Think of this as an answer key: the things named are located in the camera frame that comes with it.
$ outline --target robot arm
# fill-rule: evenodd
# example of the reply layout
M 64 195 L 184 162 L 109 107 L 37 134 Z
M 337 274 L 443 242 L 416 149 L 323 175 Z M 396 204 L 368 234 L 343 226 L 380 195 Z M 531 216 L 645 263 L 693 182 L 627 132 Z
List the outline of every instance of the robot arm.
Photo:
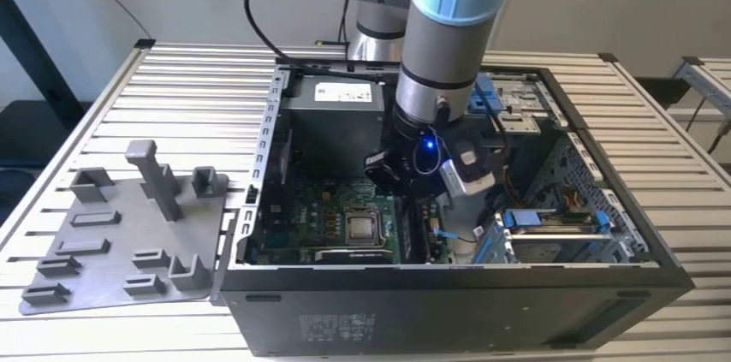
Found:
M 477 193 L 495 180 L 479 152 L 480 129 L 461 117 L 503 0 L 357 1 L 409 8 L 393 143 L 367 158 L 365 173 L 381 186 L 392 182 L 391 188 L 397 188 L 399 182 L 401 187 L 419 188 L 415 181 L 433 184 L 439 171 L 441 191 Z

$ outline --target metal table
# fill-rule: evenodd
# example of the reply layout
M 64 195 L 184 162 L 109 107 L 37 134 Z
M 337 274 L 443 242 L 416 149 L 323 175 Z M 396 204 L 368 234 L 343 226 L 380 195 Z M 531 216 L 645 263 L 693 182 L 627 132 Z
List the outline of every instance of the metal table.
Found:
M 719 109 L 726 121 L 731 120 L 731 60 L 685 56 L 675 78 L 685 80 Z
M 285 51 L 343 54 L 327 47 Z M 731 360 L 731 178 L 619 63 L 596 55 L 497 51 L 484 61 L 551 69 L 698 289 L 596 353 L 348 360 Z M 228 309 L 204 300 L 35 317 L 23 317 L 17 305 L 73 201 L 73 171 L 103 166 L 112 178 L 136 175 L 123 158 L 131 139 L 157 141 L 157 159 L 176 174 L 213 165 L 229 175 L 227 227 L 243 202 L 272 67 L 272 53 L 257 47 L 157 43 L 133 50 L 0 228 L 0 356 L 53 362 L 253 359 Z

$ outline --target white sticker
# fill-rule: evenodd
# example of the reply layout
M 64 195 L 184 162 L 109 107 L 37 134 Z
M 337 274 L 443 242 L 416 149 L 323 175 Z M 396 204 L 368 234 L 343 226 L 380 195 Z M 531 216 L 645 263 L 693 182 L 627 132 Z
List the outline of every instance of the white sticker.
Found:
M 339 103 L 369 103 L 369 84 L 321 82 L 315 86 L 315 101 Z
M 472 230 L 472 233 L 475 234 L 475 238 L 480 238 L 484 235 L 484 228 L 481 225 Z

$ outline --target gray plastic holder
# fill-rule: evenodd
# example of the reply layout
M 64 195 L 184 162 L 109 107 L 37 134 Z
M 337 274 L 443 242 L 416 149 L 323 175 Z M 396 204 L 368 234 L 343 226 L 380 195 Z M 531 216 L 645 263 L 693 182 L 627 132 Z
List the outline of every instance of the gray plastic holder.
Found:
M 195 300 L 211 293 L 228 177 L 212 167 L 172 176 L 156 164 L 149 142 L 131 143 L 132 159 L 148 170 L 144 179 L 112 181 L 101 168 L 76 173 L 76 201 L 23 291 L 21 314 Z M 172 206 L 175 221 L 164 214 L 175 213 Z

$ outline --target slotted aluminum table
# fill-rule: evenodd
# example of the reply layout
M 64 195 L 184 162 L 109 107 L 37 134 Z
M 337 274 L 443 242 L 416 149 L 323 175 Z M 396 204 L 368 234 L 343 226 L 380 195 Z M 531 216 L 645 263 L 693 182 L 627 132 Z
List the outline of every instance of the slotted aluminum table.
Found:
M 675 73 L 700 92 L 720 111 L 726 121 L 731 120 L 731 59 L 683 57 Z
M 339 48 L 285 51 L 343 56 Z M 731 360 L 728 175 L 619 63 L 596 55 L 513 52 L 489 52 L 484 60 L 551 69 L 698 289 L 596 353 L 348 360 Z M 227 227 L 243 202 L 273 63 L 268 50 L 245 46 L 157 43 L 131 53 L 0 228 L 0 356 L 55 362 L 253 359 L 228 309 L 205 300 L 33 317 L 23 317 L 17 305 L 73 201 L 68 184 L 75 170 L 103 166 L 112 178 L 136 175 L 123 158 L 131 139 L 157 141 L 157 159 L 176 174 L 197 165 L 228 174 Z

